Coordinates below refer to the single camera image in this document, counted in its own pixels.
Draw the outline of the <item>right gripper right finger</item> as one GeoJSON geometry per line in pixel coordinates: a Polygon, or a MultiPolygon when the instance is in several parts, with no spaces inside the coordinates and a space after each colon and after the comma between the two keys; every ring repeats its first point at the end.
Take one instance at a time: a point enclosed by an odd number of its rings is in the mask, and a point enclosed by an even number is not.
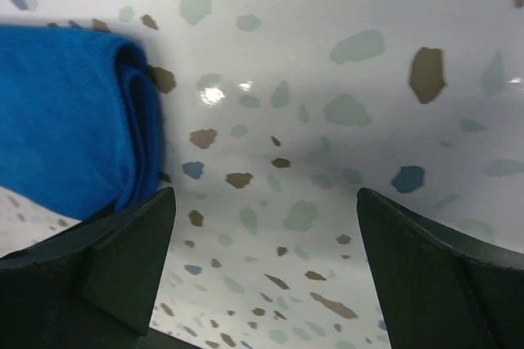
{"type": "Polygon", "coordinates": [[[368,263],[394,348],[521,348],[523,255],[357,193],[368,263]]]}

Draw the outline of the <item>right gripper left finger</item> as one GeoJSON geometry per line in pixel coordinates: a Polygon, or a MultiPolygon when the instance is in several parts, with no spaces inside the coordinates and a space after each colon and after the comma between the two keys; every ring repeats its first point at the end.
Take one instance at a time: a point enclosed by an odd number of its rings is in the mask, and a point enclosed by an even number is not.
{"type": "Polygon", "coordinates": [[[1,259],[3,348],[135,348],[175,220],[172,188],[1,259]]]}

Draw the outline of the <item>blue towel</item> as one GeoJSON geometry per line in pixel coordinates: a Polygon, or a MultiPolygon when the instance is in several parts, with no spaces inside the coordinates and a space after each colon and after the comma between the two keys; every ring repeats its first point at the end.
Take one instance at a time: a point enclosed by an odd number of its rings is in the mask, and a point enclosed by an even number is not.
{"type": "Polygon", "coordinates": [[[1,185],[86,220],[158,187],[158,94],[134,41],[90,29],[1,28],[1,185]]]}

